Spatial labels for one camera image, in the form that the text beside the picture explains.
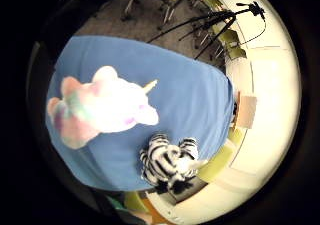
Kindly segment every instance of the white wall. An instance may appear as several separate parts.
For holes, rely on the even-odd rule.
[[[233,11],[243,8],[237,7],[236,2],[253,1],[266,11],[266,31],[242,46],[248,59],[227,63],[227,76],[235,87],[257,96],[253,127],[242,129],[246,136],[233,162],[199,193],[176,206],[150,197],[170,221],[174,217],[179,224],[199,224],[238,207],[267,182],[290,146],[300,110],[301,88],[298,62],[286,28],[265,0],[222,0]],[[259,34],[263,27],[260,17],[248,13],[239,15],[232,28],[243,42]]]

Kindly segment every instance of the unicorn plush toy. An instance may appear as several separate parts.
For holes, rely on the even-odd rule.
[[[63,143],[81,148],[99,133],[125,131],[138,123],[156,125],[159,117],[146,95],[156,83],[141,87],[119,78],[113,67],[103,66],[91,83],[64,78],[62,99],[51,98],[47,112]]]

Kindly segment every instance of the unicorn horn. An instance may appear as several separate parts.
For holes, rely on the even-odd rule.
[[[157,83],[158,83],[158,80],[153,80],[153,81],[149,82],[148,84],[146,84],[146,85],[142,88],[143,91],[144,91],[144,93],[147,94],[148,92],[150,92],[151,89],[154,88]]]

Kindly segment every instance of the chair leg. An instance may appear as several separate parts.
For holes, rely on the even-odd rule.
[[[170,15],[168,17],[167,22],[169,22],[171,20],[173,13],[174,13],[174,8],[171,9],[171,12],[170,12]]]
[[[163,19],[163,25],[167,22],[169,15],[170,15],[170,9],[171,7],[168,6],[167,10],[166,10],[166,14],[164,15],[164,19]]]
[[[218,55],[215,57],[215,59],[217,59],[222,52],[223,52],[223,49],[220,50],[220,52],[219,52]]]
[[[124,10],[124,13],[123,13],[123,17],[121,20],[127,20],[130,18],[130,12],[131,12],[131,9],[132,9],[132,3],[133,3],[134,0],[129,0],[128,2],[128,5],[127,7],[125,8]]]
[[[204,36],[204,38],[203,38],[202,41],[200,42],[200,45],[199,45],[199,46],[201,46],[201,45],[207,40],[208,37],[209,37],[209,33],[207,33],[207,34]]]

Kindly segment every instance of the floor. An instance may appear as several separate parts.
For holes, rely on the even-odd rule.
[[[158,35],[161,31],[159,31],[157,27],[162,24],[165,13],[165,10],[159,10],[162,2],[160,0],[136,1],[133,3],[131,19],[122,21],[121,17],[128,1],[129,0],[112,0],[105,4],[97,14],[92,16],[76,32],[75,35],[115,36],[144,42],[147,42]],[[204,14],[203,12],[203,7],[201,7],[201,5],[191,9],[190,0],[183,0],[183,2],[175,9],[170,22],[163,27],[162,31],[192,17],[201,16]],[[199,49],[195,48],[206,35],[206,31],[199,32],[200,35],[199,33],[191,34],[182,41],[178,41],[178,38],[190,32],[192,28],[192,24],[187,24],[154,40],[152,44],[194,58],[206,45],[206,43],[204,43]],[[210,55],[212,57],[218,46],[220,46],[218,42],[213,43],[198,60],[216,66],[225,72],[223,56],[220,56],[218,59],[213,58],[213,60],[210,60]]]

